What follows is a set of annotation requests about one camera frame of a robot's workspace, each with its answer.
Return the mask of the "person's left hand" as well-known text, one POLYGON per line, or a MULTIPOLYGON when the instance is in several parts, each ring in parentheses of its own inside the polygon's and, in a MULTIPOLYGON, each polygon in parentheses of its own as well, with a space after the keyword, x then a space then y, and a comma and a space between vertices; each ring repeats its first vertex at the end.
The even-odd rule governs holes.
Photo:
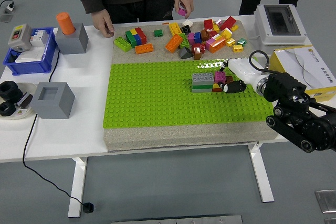
POLYGON ((188 19, 190 14, 194 11, 194 2, 193 0, 174 0, 175 12, 179 11, 179 7, 182 6, 186 9, 185 19, 188 19))

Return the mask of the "person's right hand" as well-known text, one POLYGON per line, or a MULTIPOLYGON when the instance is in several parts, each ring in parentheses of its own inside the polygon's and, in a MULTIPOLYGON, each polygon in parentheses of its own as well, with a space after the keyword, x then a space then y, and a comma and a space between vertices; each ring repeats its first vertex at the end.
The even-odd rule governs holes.
POLYGON ((114 36, 114 26, 106 9, 91 13, 91 18, 93 26, 102 33, 104 38, 114 36))

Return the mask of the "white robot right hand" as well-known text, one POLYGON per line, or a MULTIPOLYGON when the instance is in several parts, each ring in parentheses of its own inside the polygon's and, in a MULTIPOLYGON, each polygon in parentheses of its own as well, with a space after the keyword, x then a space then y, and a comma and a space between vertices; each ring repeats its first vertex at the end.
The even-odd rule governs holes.
POLYGON ((228 59, 223 63, 220 71, 228 67, 240 80, 228 84, 219 82, 218 85, 226 93, 243 92, 246 85, 250 84, 253 90, 263 96, 269 74, 263 74, 262 71, 255 69, 249 62, 248 58, 228 59))

